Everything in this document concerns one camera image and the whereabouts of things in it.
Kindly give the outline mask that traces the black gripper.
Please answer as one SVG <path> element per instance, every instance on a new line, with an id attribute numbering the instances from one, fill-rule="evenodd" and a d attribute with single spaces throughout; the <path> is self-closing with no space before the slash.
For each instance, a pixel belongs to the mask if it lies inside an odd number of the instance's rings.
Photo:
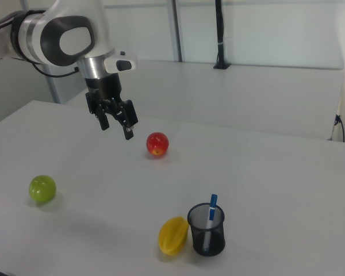
<path id="1" fill-rule="evenodd" d="M 86 79 L 87 105 L 91 114 L 96 114 L 103 131 L 109 128 L 106 113 L 114 114 L 121 124 L 126 140 L 130 140 L 133 127 L 138 123 L 137 114 L 131 100 L 122 101 L 121 82 L 118 73 L 99 79 Z"/>

